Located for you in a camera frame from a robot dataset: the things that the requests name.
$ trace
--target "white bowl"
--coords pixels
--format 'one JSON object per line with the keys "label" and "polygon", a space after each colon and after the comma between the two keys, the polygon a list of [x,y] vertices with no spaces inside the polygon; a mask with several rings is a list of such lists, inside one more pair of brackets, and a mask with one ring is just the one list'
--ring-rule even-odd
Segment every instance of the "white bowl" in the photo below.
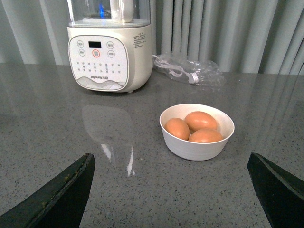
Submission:
{"label": "white bowl", "polygon": [[[193,143],[179,139],[164,129],[169,119],[177,117],[184,120],[186,115],[195,111],[206,112],[215,118],[218,122],[218,131],[222,134],[223,140],[213,143]],[[169,150],[179,157],[192,161],[204,161],[219,155],[234,132],[234,123],[228,115],[216,108],[202,104],[179,104],[167,108],[160,116],[160,124]]]}

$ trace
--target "egg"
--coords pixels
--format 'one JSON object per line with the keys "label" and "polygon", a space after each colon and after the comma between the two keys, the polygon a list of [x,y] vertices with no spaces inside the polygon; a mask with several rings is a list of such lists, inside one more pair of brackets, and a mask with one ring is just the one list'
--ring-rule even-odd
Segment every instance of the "egg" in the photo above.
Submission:
{"label": "egg", "polygon": [[164,126],[165,130],[175,137],[183,140],[188,140],[190,130],[185,121],[180,118],[172,118],[167,121]]}
{"label": "egg", "polygon": [[214,143],[223,140],[223,136],[216,130],[210,128],[203,128],[194,132],[189,142],[194,143]]}
{"label": "egg", "polygon": [[214,119],[214,117],[208,113],[201,111],[189,113],[185,117],[185,122],[192,132],[203,128],[210,128],[214,130],[218,128],[217,121]]}

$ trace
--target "speckled surface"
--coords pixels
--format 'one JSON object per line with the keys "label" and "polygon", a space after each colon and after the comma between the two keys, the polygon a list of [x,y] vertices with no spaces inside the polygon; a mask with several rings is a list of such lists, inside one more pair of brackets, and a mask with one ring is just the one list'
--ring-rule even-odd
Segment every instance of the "speckled surface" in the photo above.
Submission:
{"label": "speckled surface", "polygon": [[[270,227],[247,170],[257,152],[304,180],[304,77],[225,74],[220,89],[153,72],[133,93],[89,91],[70,67],[0,64],[0,214],[84,153],[96,166],[82,228]],[[235,132],[208,161],[166,147],[159,116],[198,103]]]}

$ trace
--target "kitchen appliance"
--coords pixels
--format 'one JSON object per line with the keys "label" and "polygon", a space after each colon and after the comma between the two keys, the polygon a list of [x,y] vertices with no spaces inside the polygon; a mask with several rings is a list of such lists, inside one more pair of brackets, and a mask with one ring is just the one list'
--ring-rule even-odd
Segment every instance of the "kitchen appliance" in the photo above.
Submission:
{"label": "kitchen appliance", "polygon": [[131,92],[152,72],[149,0],[67,0],[68,54],[82,87]]}

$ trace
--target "gray curtain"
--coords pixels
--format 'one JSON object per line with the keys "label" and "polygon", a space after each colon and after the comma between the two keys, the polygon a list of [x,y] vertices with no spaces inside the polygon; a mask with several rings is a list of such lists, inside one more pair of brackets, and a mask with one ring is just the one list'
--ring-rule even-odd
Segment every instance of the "gray curtain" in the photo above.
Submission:
{"label": "gray curtain", "polygon": [[[151,0],[153,53],[303,75],[303,0]],[[0,63],[69,65],[65,0],[0,0]]]}

